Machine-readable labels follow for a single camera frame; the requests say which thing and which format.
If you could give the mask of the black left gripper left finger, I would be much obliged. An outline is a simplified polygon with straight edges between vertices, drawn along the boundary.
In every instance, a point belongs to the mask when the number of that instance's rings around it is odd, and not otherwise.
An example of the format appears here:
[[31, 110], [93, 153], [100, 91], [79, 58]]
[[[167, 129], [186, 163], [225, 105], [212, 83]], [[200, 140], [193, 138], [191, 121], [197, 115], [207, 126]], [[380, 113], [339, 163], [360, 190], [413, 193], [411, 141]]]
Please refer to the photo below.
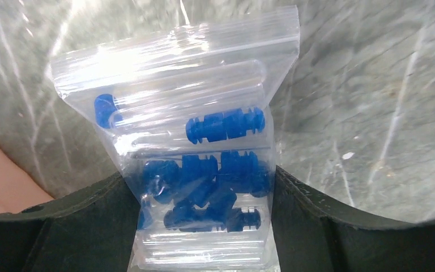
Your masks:
[[140, 205], [119, 174], [0, 214], [0, 271], [126, 271]]

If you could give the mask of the pink plastic bin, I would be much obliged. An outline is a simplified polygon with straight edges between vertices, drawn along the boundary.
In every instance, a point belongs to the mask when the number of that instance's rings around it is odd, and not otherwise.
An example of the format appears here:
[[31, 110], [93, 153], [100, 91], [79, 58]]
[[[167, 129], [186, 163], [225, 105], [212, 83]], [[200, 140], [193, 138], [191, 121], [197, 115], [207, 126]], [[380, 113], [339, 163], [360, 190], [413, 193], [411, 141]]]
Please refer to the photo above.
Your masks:
[[19, 213], [54, 200], [0, 149], [0, 214]]

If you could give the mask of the bag of blue caps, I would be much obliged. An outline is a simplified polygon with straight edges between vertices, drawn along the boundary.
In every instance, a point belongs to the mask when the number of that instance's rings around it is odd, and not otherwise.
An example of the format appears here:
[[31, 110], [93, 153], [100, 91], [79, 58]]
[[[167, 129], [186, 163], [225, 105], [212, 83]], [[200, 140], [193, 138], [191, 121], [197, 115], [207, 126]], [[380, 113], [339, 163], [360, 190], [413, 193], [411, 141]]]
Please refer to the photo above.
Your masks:
[[299, 54], [290, 5], [51, 61], [58, 96], [93, 124], [140, 204], [132, 267], [276, 265], [270, 102]]

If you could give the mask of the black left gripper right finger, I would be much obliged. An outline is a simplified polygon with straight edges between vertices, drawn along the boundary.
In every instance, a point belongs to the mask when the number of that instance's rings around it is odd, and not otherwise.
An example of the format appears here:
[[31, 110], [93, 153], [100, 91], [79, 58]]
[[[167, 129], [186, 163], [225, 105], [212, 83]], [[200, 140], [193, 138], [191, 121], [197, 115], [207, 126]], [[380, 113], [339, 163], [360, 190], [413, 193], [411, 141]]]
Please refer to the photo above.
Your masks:
[[282, 271], [435, 271], [435, 219], [407, 223], [359, 210], [280, 167], [271, 219]]

